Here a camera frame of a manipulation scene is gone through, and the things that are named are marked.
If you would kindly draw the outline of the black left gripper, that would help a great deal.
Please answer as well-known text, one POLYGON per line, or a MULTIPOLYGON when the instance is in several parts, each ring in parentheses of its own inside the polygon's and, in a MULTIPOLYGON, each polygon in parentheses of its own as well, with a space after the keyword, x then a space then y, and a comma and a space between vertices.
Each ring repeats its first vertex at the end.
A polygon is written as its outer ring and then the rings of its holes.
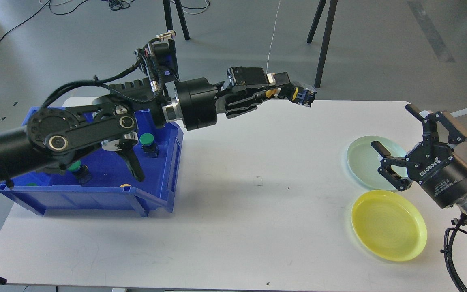
POLYGON ((266 74, 263 68, 245 67, 228 68, 225 87, 206 78, 175 81, 174 96, 163 105, 163 116, 166 122, 181 120, 188 131, 209 127, 217 123, 217 114, 232 119, 254 111, 272 99, 259 92, 290 84, 287 72, 266 74))

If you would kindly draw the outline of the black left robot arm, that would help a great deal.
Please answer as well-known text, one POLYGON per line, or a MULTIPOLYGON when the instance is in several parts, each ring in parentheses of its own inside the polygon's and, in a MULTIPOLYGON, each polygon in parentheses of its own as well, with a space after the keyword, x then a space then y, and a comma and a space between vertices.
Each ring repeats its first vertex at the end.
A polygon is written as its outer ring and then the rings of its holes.
POLYGON ((180 81, 160 48, 174 40, 169 30, 136 51, 135 64, 107 78, 74 81, 57 88, 26 125, 0 133, 0 182, 13 187, 13 178, 35 170, 63 171, 77 160, 105 148, 125 162, 137 181, 144 172, 133 151, 138 143, 135 112, 150 111, 162 127, 181 120, 192 131, 248 113, 267 100, 298 101, 299 87, 286 72, 265 73, 262 68, 235 67, 226 81, 206 78, 180 81))

